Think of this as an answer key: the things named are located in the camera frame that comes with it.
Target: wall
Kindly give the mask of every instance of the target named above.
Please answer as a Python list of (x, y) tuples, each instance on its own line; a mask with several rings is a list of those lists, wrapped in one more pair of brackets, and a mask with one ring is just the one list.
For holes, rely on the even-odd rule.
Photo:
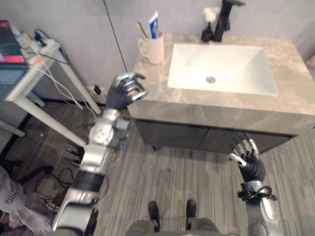
[[(33, 36), (40, 28), (58, 40), (86, 85), (94, 83), (108, 88), (115, 75), (125, 71), (102, 0), (0, 0), (0, 19), (7, 19)], [(56, 79), (73, 88), (61, 70), (54, 66)], [(48, 78), (35, 91), (41, 97), (61, 99)], [(0, 118), (17, 126), (24, 118), (17, 106), (0, 103)], [(0, 130), (0, 152), (11, 135)]]
[[(315, 52), (314, 0), (243, 2), (245, 6), (232, 8), (231, 30), (224, 35), (285, 37), (293, 40), (303, 59)], [(132, 70), (138, 54), (137, 40), (142, 37), (135, 26), (137, 20), (148, 29), (148, 19), (157, 10), (163, 31), (200, 34), (206, 26), (203, 8), (220, 6), (221, 0), (106, 0), (106, 3), (127, 69)]]
[[(113, 77), (132, 70), (138, 54), (137, 40), (142, 33), (135, 26), (139, 20), (148, 28), (155, 10), (159, 26), (165, 32), (200, 34), (205, 27), (203, 8), (220, 6), (221, 0), (105, 0), (122, 51), (121, 58), (103, 0), (0, 0), (0, 18), (33, 35), (34, 28), (46, 31), (66, 49), (82, 81), (109, 88)], [(233, 7), (231, 30), (224, 35), (248, 35), (291, 38), (304, 60), (315, 53), (314, 0), (244, 0)], [(57, 79), (75, 89), (53, 68)], [(35, 91), (42, 97), (61, 99), (47, 78)], [(23, 113), (10, 108), (12, 116)]]

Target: drain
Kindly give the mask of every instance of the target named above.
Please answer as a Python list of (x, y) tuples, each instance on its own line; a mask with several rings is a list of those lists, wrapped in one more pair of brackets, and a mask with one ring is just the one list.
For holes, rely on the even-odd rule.
[(213, 83), (216, 82), (216, 79), (215, 79), (215, 77), (213, 77), (213, 76), (208, 76), (208, 77), (206, 78), (206, 81), (207, 81), (208, 83), (210, 83), (210, 84), (213, 84)]

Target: cabinet door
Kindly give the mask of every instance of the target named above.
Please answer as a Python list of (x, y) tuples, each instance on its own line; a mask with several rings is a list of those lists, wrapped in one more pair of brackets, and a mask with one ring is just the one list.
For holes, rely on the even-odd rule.
[(148, 120), (137, 120), (136, 124), (144, 142), (153, 146), (197, 149), (208, 131), (207, 127)]
[[(198, 149), (230, 153), (231, 148), (229, 144), (233, 143), (233, 136), (237, 133), (237, 130), (224, 130), (224, 129), (212, 129), (210, 128), (206, 136), (200, 143)], [(262, 153), (271, 148), (274, 148), (286, 141), (292, 136), (259, 133), (259, 132), (248, 132), (257, 144), (259, 151)]]

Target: robot finger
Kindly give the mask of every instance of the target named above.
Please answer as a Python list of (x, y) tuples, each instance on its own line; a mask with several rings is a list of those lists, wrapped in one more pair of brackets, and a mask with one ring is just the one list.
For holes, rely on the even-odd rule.
[(249, 133), (245, 133), (245, 137), (247, 138), (247, 140), (250, 143), (251, 149), (254, 150), (257, 154), (259, 154), (259, 150), (257, 148), (257, 145), (255, 143), (255, 141), (251, 138), (251, 136), (249, 135)]
[(241, 154), (239, 153), (239, 151), (237, 150), (237, 148), (234, 144), (230, 144), (230, 148), (234, 152), (235, 155), (241, 156)]
[(115, 77), (112, 85), (115, 87), (118, 87), (119, 85), (126, 83), (133, 76), (134, 76), (134, 73), (125, 73), (125, 74), (118, 75)]
[(145, 80), (146, 77), (145, 77), (144, 75), (135, 73), (134, 76), (132, 77), (132, 79), (135, 81), (135, 83), (136, 83), (140, 88), (144, 89), (144, 87), (142, 86), (142, 84), (139, 83), (138, 80), (137, 80), (137, 79)]
[(137, 91), (137, 92), (140, 91), (140, 89), (139, 89), (139, 87), (137, 85), (129, 85), (129, 86), (127, 86), (125, 88), (125, 92), (126, 93), (129, 93), (129, 92), (134, 91), (134, 90)]
[(233, 141), (235, 143), (235, 146), (237, 147), (240, 157), (246, 158), (246, 150), (242, 145), (242, 141), (237, 136), (233, 137)]
[(243, 142), (243, 146), (245, 147), (246, 151), (248, 151), (249, 153), (252, 152), (252, 148), (251, 148), (251, 145), (249, 144), (247, 138), (244, 136), (244, 134), (238, 132), (237, 133), (237, 136), (240, 140), (242, 140)]
[(237, 164), (240, 166), (240, 167), (245, 167), (247, 165), (247, 162), (244, 161), (241, 157), (235, 155), (234, 153), (230, 153), (229, 155), (230, 159), (232, 161), (235, 161), (237, 162)]
[(138, 92), (136, 94), (128, 96), (128, 104), (131, 104), (134, 101), (145, 97), (147, 94), (148, 94), (148, 91), (144, 90), (144, 91), (140, 91), (140, 92)]

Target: faucet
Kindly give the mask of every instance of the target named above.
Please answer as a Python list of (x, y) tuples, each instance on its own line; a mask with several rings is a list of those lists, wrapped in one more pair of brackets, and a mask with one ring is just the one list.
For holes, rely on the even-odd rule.
[(228, 16), (230, 15), (231, 8), (233, 5), (242, 6), (245, 3), (237, 0), (223, 0), (222, 7), (216, 26), (216, 31), (212, 37), (212, 41), (221, 42), (224, 31), (230, 30), (230, 20)]

